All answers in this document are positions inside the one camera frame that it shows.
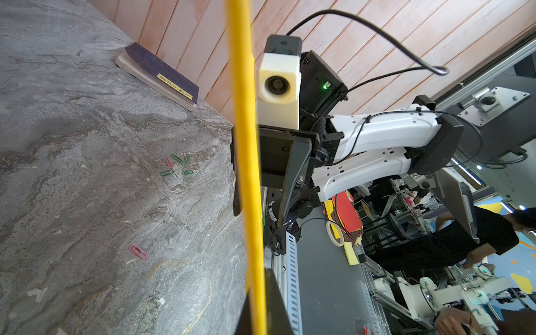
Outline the pink paperclip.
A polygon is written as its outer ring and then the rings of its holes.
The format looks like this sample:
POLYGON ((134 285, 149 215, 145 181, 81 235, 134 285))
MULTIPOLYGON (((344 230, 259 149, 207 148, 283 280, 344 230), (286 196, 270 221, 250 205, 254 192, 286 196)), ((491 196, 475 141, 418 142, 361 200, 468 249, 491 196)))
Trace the pink paperclip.
POLYGON ((167 165, 170 169, 173 169, 173 168, 174 168, 172 162, 170 161, 170 159, 169 159, 168 157, 165 157, 165 162, 166 162, 166 165, 167 165))

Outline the yellow paper document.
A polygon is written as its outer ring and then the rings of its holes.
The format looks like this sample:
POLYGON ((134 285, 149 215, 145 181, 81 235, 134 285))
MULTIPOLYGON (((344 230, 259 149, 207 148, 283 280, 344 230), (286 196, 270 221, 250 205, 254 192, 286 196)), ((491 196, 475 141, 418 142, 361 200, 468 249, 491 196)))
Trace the yellow paper document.
POLYGON ((254 334, 266 334, 267 304, 250 3, 227 1, 226 6, 233 79, 234 140, 248 256, 251 326, 254 334))

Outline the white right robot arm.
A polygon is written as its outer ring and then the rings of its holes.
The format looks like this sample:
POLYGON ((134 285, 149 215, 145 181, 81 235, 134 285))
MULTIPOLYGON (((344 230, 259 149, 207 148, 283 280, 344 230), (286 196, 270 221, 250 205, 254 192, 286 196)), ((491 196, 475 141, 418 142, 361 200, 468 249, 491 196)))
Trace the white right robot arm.
POLYGON ((463 124, 423 102, 405 110, 333 115, 348 88, 314 51, 263 54, 255 107, 258 188, 281 192, 280 228, 304 207, 382 177, 447 165, 463 124))

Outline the red paperclip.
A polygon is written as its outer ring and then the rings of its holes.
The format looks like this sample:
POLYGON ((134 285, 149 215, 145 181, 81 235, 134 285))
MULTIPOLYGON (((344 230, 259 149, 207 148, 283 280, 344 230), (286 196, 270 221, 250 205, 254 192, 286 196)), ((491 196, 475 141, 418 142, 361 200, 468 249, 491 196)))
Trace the red paperclip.
POLYGON ((138 247, 137 245, 135 244, 130 244, 128 246, 128 249, 130 252, 134 253, 138 258, 140 259, 143 259, 143 260, 146 260, 148 255, 146 254, 145 251, 143 251, 140 247, 138 247))

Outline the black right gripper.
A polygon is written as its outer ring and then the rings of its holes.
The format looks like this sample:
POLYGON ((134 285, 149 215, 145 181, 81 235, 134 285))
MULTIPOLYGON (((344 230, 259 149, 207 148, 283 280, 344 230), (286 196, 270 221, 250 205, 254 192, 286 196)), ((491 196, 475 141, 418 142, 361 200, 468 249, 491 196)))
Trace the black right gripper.
MULTIPOLYGON (((329 125, 328 131, 312 131, 259 126, 260 185, 282 189, 277 227, 286 222, 293 191, 311 182, 315 168, 334 162, 344 135, 329 125)), ((235 175, 233 215, 241 214, 240 186, 235 148, 235 127, 231 131, 231 163, 235 175)))

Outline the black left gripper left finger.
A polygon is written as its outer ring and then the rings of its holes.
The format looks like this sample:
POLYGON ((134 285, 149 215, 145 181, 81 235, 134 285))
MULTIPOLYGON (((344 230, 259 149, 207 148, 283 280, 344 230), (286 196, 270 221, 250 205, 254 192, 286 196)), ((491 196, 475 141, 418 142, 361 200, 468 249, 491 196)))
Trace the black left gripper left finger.
POLYGON ((234 335, 251 335, 250 291, 248 291, 244 300, 234 335))

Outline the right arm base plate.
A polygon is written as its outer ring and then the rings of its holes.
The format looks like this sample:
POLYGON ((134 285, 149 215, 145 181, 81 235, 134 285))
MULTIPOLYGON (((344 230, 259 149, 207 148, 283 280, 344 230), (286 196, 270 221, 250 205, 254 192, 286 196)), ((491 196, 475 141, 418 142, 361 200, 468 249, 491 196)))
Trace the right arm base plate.
POLYGON ((301 228, 295 219, 278 225, 281 192, 276 188, 262 187, 263 243, 272 256, 286 254, 286 238, 289 233, 296 241, 301 240, 301 228))

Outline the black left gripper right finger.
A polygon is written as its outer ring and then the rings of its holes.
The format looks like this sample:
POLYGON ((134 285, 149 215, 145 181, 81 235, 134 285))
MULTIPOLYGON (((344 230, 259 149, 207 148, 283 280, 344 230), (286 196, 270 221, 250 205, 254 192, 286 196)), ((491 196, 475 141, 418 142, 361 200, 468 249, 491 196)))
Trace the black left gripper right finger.
POLYGON ((265 292, 267 305, 267 334, 293 335, 288 313, 279 290, 275 273, 265 270, 265 292))

